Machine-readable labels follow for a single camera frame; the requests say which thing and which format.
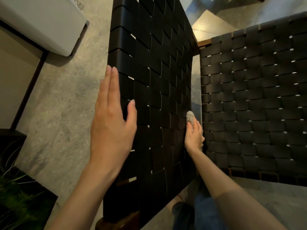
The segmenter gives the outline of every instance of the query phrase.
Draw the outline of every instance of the finger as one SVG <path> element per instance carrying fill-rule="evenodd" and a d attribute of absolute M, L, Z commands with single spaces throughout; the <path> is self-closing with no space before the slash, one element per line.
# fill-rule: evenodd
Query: finger
<path fill-rule="evenodd" d="M 194 132 L 199 132 L 199 127 L 196 118 L 194 117 L 194 125 L 193 125 Z"/>
<path fill-rule="evenodd" d="M 187 122 L 187 131 L 186 131 L 186 133 L 192 133 L 192 129 L 193 129 L 192 124 L 190 122 Z"/>
<path fill-rule="evenodd" d="M 127 106 L 127 120 L 126 127 L 130 130 L 136 131 L 137 110 L 135 108 L 135 100 L 131 100 Z"/>
<path fill-rule="evenodd" d="M 100 105 L 107 106 L 108 104 L 111 70 L 112 70 L 111 66 L 107 65 L 104 79 L 100 81 L 99 92 L 97 97 L 97 107 L 99 107 Z"/>
<path fill-rule="evenodd" d="M 108 105 L 110 104 L 120 106 L 118 70 L 115 67 L 112 68 L 111 78 L 110 78 Z"/>
<path fill-rule="evenodd" d="M 197 124 L 198 124 L 199 133 L 202 135 L 203 129 L 202 129 L 202 127 L 201 127 L 201 124 L 199 123 L 199 121 L 197 121 Z"/>

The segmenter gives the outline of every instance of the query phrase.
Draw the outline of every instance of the jeans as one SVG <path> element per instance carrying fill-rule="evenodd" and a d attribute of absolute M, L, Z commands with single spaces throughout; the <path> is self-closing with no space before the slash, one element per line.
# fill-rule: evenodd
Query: jeans
<path fill-rule="evenodd" d="M 194 200 L 194 208 L 184 202 L 173 207 L 173 230 L 226 230 L 212 197 L 199 192 Z"/>

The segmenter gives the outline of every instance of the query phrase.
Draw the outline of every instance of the bare foot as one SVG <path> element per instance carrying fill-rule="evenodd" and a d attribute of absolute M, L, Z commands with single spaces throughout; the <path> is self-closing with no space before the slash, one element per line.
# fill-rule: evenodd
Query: bare foot
<path fill-rule="evenodd" d="M 182 198 L 180 197 L 180 195 L 177 195 L 176 197 L 174 197 L 167 205 L 166 207 L 169 209 L 170 212 L 172 212 L 173 210 L 173 206 L 178 203 L 178 202 L 183 202 Z"/>

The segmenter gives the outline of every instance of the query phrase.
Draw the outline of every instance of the person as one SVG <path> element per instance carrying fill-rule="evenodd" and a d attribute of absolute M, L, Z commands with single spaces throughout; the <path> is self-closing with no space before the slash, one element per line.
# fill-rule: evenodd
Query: person
<path fill-rule="evenodd" d="M 118 71 L 107 65 L 91 125 L 90 159 L 50 230 L 89 229 L 102 199 L 127 158 L 137 129 L 132 100 L 126 121 L 120 105 Z M 224 174 L 201 150 L 202 127 L 187 123 L 185 147 L 211 195 L 196 196 L 195 210 L 173 207 L 173 229 L 286 229 L 268 210 Z"/>

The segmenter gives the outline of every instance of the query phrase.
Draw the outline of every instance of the chair backrest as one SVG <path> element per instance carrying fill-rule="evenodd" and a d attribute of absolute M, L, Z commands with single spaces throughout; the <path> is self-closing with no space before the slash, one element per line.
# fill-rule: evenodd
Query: chair backrest
<path fill-rule="evenodd" d="M 140 210 L 144 225 L 195 177 L 184 138 L 196 49 L 179 0 L 114 0 L 108 64 L 119 71 L 124 118 L 136 102 L 138 129 L 104 197 L 105 220 Z"/>
<path fill-rule="evenodd" d="M 207 155 L 226 173 L 307 185 L 307 18 L 211 39 L 201 50 Z"/>

